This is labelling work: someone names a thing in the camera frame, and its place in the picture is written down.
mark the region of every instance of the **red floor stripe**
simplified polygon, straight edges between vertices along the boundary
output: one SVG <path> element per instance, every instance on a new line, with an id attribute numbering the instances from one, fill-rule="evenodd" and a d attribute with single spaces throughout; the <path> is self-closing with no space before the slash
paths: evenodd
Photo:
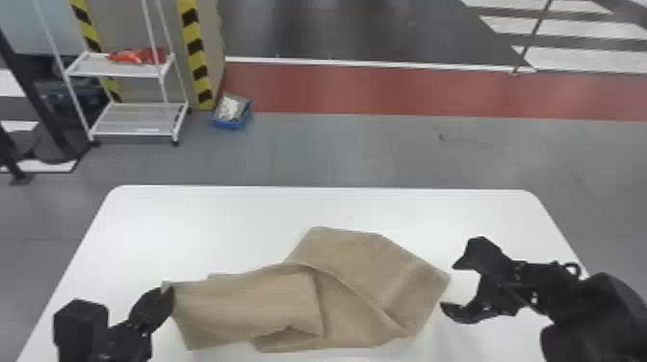
<path id="1" fill-rule="evenodd" d="M 258 112 L 647 120 L 647 77 L 228 63 Z"/>

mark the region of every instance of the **hazard stripe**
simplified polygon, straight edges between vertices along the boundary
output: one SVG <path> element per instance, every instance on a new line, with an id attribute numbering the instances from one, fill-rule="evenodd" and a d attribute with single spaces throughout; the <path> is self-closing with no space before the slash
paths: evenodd
<path id="1" fill-rule="evenodd" d="M 177 13 L 182 25 L 182 40 L 187 48 L 187 62 L 193 78 L 197 108 L 210 111 L 215 107 L 214 91 L 209 78 L 207 54 L 204 51 L 195 0 L 177 0 Z"/>
<path id="2" fill-rule="evenodd" d="M 90 7 L 87 0 L 69 0 L 72 6 L 74 16 L 78 20 L 79 28 L 83 39 L 86 41 L 88 49 L 93 53 L 103 53 L 101 46 L 101 38 L 99 32 L 92 23 L 92 16 L 90 14 Z M 101 84 L 107 93 L 114 99 L 115 102 L 121 102 L 121 92 L 119 91 L 119 83 L 115 78 L 101 78 Z"/>

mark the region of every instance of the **white wire shelf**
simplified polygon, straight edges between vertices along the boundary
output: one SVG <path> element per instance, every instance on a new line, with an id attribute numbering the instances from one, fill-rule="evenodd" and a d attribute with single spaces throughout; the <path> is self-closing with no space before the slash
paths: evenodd
<path id="1" fill-rule="evenodd" d="M 188 103 L 111 102 L 91 128 L 95 136 L 173 136 L 188 111 Z"/>
<path id="2" fill-rule="evenodd" d="M 122 77 L 122 78 L 164 78 L 175 61 L 175 54 L 167 56 L 160 65 L 136 65 L 109 61 L 107 53 L 83 52 L 65 74 L 70 77 Z"/>

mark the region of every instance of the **blue bin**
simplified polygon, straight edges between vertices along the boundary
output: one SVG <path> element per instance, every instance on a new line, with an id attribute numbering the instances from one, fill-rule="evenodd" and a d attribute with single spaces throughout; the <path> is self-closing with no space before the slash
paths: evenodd
<path id="1" fill-rule="evenodd" d="M 243 110 L 243 114 L 238 118 L 238 119 L 232 119 L 232 120 L 225 120 L 222 118 L 218 118 L 216 116 L 216 112 L 212 112 L 209 118 L 211 119 L 211 122 L 216 126 L 220 128 L 226 128 L 226 129 L 240 129 L 244 128 L 249 120 L 251 119 L 251 107 L 253 105 L 252 101 L 248 101 L 247 104 L 245 105 L 245 109 Z"/>

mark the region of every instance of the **table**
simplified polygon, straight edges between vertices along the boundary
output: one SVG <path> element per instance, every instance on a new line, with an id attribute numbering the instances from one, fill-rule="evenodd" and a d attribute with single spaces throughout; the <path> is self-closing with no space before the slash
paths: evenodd
<path id="1" fill-rule="evenodd" d="M 107 305 L 117 323 L 163 280 L 280 262 L 315 225 L 384 234 L 451 272 L 442 299 L 461 303 L 479 277 L 451 264 L 471 237 L 486 236 L 515 259 L 579 262 L 524 191 L 123 186 L 107 196 L 18 361 L 57 360 L 52 316 L 75 297 Z M 524 310 L 462 325 L 436 309 L 419 336 L 379 348 L 261 354 L 249 344 L 188 352 L 168 321 L 153 336 L 153 361 L 543 361 L 539 332 L 549 323 Z"/>

